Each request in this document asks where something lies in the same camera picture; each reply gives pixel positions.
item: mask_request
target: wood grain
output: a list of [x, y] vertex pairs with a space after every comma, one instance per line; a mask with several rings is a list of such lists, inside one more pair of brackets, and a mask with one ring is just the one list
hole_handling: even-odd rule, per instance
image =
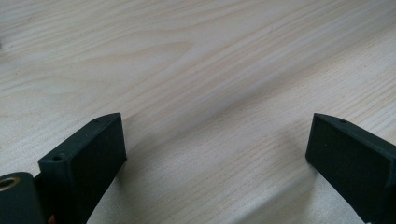
[[391, 0], [2, 1], [0, 175], [120, 111], [90, 223], [362, 223], [304, 158], [314, 112], [396, 143]]

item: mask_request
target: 3d printed part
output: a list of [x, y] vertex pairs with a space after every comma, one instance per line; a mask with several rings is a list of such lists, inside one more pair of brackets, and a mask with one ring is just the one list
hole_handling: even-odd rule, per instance
[[315, 114], [305, 156], [364, 222], [396, 223], [396, 146], [344, 119]]
[[86, 223], [125, 161], [120, 114], [94, 119], [40, 159], [35, 178], [0, 177], [0, 222]]

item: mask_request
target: light wood surface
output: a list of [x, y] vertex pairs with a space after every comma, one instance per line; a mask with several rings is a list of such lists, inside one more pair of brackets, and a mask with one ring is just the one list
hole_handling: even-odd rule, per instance
[[121, 112], [90, 223], [362, 223], [305, 161], [313, 113], [396, 144], [395, 1], [3, 0], [0, 44], [0, 175]]

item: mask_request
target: matte black plastic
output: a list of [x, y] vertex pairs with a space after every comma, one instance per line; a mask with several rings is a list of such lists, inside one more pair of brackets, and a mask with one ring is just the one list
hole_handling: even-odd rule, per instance
[[47, 223], [31, 174], [19, 172], [4, 175], [0, 177], [0, 182], [1, 224]]
[[120, 114], [89, 122], [39, 160], [57, 223], [86, 223], [125, 161]]
[[315, 114], [306, 159], [364, 222], [392, 222], [396, 146], [343, 119]]

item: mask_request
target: screw hole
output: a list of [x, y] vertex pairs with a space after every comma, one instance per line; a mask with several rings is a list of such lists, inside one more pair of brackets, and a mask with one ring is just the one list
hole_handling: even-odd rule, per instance
[[64, 159], [64, 154], [56, 155], [53, 160], [54, 161], [62, 161]]
[[20, 182], [18, 177], [10, 177], [7, 179], [0, 180], [0, 191], [10, 189]]

